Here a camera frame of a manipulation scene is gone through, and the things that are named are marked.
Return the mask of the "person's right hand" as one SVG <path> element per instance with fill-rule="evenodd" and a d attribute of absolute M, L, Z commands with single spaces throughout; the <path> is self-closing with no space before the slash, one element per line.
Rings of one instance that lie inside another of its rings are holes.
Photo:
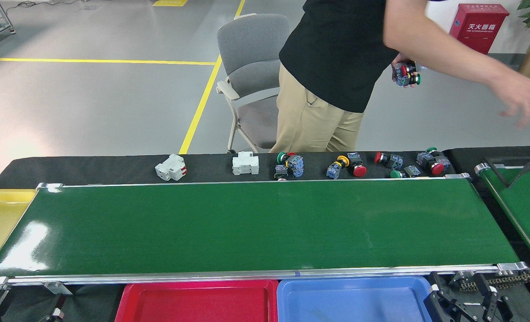
<path fill-rule="evenodd" d="M 504 118 L 518 117 L 516 126 L 530 124 L 530 79 L 515 71 L 496 75 L 488 82 L 492 93 L 506 106 L 501 112 Z"/>

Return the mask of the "person's left hand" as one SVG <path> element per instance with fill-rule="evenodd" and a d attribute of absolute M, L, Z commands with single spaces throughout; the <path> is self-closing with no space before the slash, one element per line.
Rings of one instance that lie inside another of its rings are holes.
<path fill-rule="evenodd" d="M 407 88 L 414 87 L 421 83 L 421 66 L 411 59 L 407 59 L 402 55 L 397 57 L 391 63 L 392 67 L 392 81 L 396 85 Z"/>

